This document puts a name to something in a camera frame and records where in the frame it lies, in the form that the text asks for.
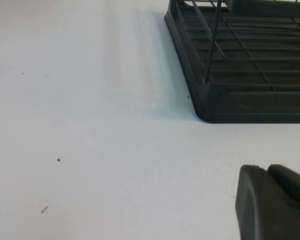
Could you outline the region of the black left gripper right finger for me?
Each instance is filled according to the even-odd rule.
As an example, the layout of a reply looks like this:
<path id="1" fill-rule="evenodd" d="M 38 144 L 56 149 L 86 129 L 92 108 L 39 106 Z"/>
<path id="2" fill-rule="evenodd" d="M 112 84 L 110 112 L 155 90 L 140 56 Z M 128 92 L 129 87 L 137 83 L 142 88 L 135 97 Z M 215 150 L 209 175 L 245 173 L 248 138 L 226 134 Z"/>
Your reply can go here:
<path id="1" fill-rule="evenodd" d="M 281 188 L 300 204 L 300 174 L 280 164 L 270 165 L 267 171 Z"/>

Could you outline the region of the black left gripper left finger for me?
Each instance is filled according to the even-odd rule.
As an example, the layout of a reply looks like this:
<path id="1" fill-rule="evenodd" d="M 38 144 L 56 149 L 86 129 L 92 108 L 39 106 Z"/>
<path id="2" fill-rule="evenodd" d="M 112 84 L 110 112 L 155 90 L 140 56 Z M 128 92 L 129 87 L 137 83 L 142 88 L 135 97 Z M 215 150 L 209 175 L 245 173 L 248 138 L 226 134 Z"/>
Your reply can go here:
<path id="1" fill-rule="evenodd" d="M 240 168 L 235 211 L 242 240 L 300 240 L 300 203 L 268 169 Z"/>

